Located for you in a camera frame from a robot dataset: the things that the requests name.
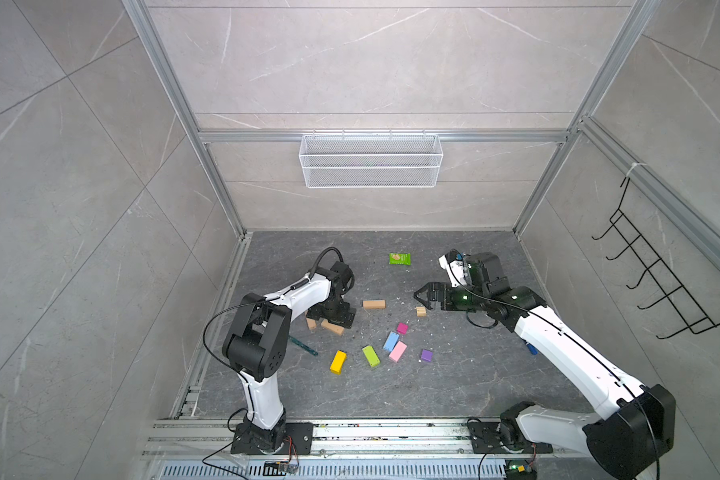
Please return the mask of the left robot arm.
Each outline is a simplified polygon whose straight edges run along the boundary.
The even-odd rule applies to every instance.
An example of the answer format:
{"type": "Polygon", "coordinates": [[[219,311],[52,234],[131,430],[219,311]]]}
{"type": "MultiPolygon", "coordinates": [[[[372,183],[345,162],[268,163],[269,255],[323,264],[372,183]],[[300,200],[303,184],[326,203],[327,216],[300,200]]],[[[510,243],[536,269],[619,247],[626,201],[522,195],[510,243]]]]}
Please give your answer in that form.
{"type": "Polygon", "coordinates": [[[341,251],[329,246],[298,281],[266,295],[249,293],[239,304],[211,317],[234,314],[221,354],[211,356],[240,379],[246,398],[241,435],[252,439],[258,450],[274,453],[286,441],[286,411],[277,371],[286,354],[291,322],[306,315],[351,328],[356,309],[344,295],[354,285],[355,275],[341,251]]]}

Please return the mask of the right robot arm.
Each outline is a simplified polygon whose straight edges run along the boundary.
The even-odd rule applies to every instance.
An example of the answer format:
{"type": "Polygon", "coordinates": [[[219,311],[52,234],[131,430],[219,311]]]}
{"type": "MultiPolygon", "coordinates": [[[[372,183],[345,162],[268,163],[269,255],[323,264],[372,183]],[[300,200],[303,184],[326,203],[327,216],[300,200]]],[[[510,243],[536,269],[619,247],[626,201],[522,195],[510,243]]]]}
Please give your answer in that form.
{"type": "Polygon", "coordinates": [[[658,479],[661,458],[675,439],[676,400],[626,373],[576,334],[531,288],[513,287],[493,253],[451,250],[439,259],[445,282],[428,282],[413,294],[424,308],[483,312],[550,361],[592,407],[589,414],[555,410],[530,401],[502,413],[501,446],[520,452],[550,444],[583,453],[615,479],[658,479]]]}

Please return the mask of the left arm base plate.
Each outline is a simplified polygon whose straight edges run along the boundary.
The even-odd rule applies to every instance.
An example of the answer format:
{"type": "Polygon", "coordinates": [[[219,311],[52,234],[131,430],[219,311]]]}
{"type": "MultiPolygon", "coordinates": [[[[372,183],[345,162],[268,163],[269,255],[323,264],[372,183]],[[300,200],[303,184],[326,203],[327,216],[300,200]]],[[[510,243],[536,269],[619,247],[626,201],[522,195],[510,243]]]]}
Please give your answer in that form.
{"type": "Polygon", "coordinates": [[[248,455],[308,455],[311,452],[315,425],[308,422],[288,422],[263,430],[250,422],[235,428],[230,447],[232,454],[248,455]]]}

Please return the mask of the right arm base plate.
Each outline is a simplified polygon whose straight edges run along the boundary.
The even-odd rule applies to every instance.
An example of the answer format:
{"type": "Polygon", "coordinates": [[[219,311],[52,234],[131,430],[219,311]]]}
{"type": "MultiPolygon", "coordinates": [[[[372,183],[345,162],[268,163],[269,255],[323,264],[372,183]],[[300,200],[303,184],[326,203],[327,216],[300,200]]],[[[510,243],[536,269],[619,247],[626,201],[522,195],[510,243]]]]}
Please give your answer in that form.
{"type": "Polygon", "coordinates": [[[468,437],[475,454],[551,454],[553,446],[527,440],[512,421],[469,418],[468,437]]]}

